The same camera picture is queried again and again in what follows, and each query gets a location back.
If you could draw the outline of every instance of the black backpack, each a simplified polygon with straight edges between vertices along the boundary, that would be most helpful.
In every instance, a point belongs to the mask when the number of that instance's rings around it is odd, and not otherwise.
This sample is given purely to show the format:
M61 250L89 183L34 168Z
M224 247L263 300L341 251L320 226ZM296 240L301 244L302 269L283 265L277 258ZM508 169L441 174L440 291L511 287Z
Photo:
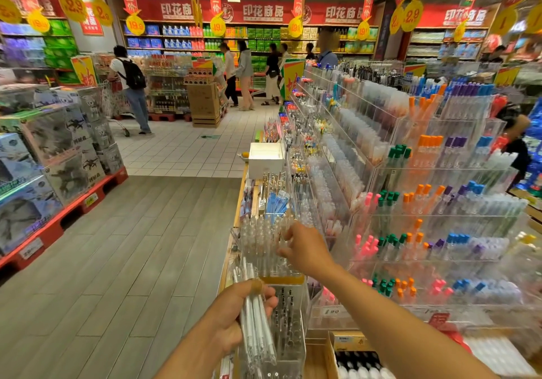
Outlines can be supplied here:
M145 83L145 76L143 75L143 72L141 72L137 64L132 60L119 60L122 61L124 65L124 72L126 73L126 76L124 76L120 72L119 75L126 80L126 85L128 85L132 89L146 88L147 84Z

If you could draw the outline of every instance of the red pallet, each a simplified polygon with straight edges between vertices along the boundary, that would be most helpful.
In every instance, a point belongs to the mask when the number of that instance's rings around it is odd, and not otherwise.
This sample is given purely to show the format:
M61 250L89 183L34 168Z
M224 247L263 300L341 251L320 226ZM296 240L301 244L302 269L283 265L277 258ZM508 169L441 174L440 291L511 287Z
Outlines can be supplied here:
M150 121L167 121L175 122L175 114L173 113L149 113L148 119Z
M53 219L47 222L20 244L13 252L0 258L0 268L10 264L17 270L24 269L39 257L58 238L64 235L62 220L68 215L78 218L94 209L105 198L104 187L112 188L122 184L128 178L126 168L122 167L116 174L107 175L101 182L93 186L86 194L81 195L70 205L60 211Z

